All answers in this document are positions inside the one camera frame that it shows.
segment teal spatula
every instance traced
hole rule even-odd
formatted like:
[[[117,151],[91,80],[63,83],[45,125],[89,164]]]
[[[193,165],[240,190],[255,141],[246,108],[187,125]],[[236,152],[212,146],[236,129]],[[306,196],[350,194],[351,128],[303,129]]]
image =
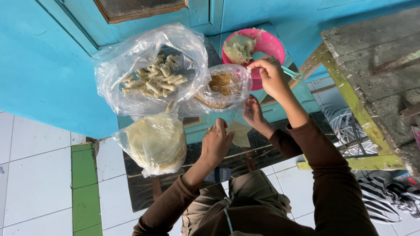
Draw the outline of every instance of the teal spatula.
[[[267,54],[265,54],[263,52],[254,52],[253,54],[251,54],[251,56],[254,60],[258,60],[258,58],[265,57],[265,56],[267,56]],[[302,80],[304,78],[302,73],[291,71],[284,66],[281,66],[281,67],[283,68],[284,73],[290,75],[292,77],[292,79],[294,79],[294,80],[299,81],[299,80]]]

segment zipper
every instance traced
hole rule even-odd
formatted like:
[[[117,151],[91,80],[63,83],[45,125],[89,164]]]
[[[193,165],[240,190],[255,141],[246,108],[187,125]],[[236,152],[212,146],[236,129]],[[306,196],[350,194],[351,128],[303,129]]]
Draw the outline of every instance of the zipper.
[[[234,231],[233,231],[233,229],[232,229],[232,223],[231,223],[231,219],[229,218],[228,211],[226,210],[226,208],[225,208],[225,209],[223,209],[223,211],[225,212],[226,219],[228,220],[229,230],[230,230],[231,234],[233,234],[233,233],[234,233]]]

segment plastic wrap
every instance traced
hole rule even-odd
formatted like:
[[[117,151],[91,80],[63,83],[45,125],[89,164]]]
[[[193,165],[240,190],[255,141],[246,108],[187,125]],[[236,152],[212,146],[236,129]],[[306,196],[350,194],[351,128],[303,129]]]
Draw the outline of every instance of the plastic wrap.
[[[188,81],[166,98],[144,96],[140,91],[122,92],[120,83],[130,75],[135,77],[136,70],[152,65],[161,48],[166,56],[179,55],[177,73]],[[158,114],[172,99],[180,105],[211,81],[204,35],[181,23],[167,24],[104,48],[93,60],[98,94],[117,115]]]
[[[249,89],[252,88],[251,74],[248,73],[247,69],[236,64],[221,64],[211,67],[210,74],[213,82],[215,79],[226,81],[228,80],[226,78],[229,78],[216,78],[217,75],[230,75],[230,81],[222,86],[210,83],[201,88],[194,97],[199,101],[201,108],[207,112],[219,113],[234,112],[243,108],[249,95]]]
[[[140,166],[142,174],[159,176],[177,172],[185,161],[186,137],[178,109],[142,117],[112,134],[114,140]]]

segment brown long sleeve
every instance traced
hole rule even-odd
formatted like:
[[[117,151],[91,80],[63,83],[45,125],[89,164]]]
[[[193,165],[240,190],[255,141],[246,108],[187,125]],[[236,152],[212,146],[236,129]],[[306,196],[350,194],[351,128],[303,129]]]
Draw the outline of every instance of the brown long sleeve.
[[[316,229],[301,226],[261,205],[228,208],[234,231],[271,235],[340,235],[377,236],[362,202],[359,184],[347,161],[311,119],[298,128],[287,127],[313,169]],[[295,145],[283,133],[275,132],[270,142],[285,156],[295,156]],[[166,235],[183,211],[199,195],[191,192],[181,178],[162,194],[139,219],[134,236]],[[228,236],[228,222],[223,211],[213,212],[192,236]]]
[[[378,235],[362,202],[362,191],[348,162],[311,118],[287,130],[313,169],[316,231],[329,235]]]
[[[303,154],[296,141],[281,129],[277,129],[268,141],[286,158],[292,158]]]
[[[191,192],[179,177],[139,218],[133,236],[167,235],[185,209],[200,195]]]

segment striped fabric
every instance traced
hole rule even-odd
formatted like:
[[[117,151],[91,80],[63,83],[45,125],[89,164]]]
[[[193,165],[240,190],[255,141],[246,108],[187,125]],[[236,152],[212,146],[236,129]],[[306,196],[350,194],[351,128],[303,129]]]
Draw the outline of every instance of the striped fabric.
[[[366,206],[369,217],[378,223],[392,224],[400,222],[401,217],[395,207],[387,200],[388,192],[385,188],[384,177],[367,177],[357,180],[362,189],[362,200]]]
[[[420,189],[400,183],[389,184],[386,189],[394,207],[410,213],[414,218],[420,218]]]

